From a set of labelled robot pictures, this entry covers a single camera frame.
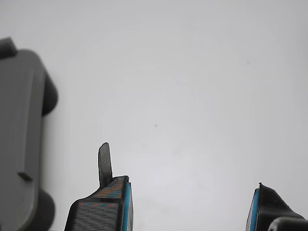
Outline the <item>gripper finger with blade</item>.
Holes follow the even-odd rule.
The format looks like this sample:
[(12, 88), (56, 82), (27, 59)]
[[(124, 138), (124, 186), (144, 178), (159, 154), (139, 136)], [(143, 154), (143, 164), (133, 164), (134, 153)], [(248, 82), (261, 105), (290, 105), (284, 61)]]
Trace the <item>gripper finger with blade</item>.
[(128, 176), (113, 177), (110, 147), (98, 151), (99, 188), (70, 207), (66, 231), (131, 231), (133, 200)]

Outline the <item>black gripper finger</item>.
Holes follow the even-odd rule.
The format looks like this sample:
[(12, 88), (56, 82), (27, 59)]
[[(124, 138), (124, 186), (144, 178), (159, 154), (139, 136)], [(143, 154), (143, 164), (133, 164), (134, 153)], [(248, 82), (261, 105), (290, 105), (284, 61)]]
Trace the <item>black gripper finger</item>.
[(306, 231), (308, 220), (293, 211), (278, 193), (262, 183), (255, 189), (246, 231)]

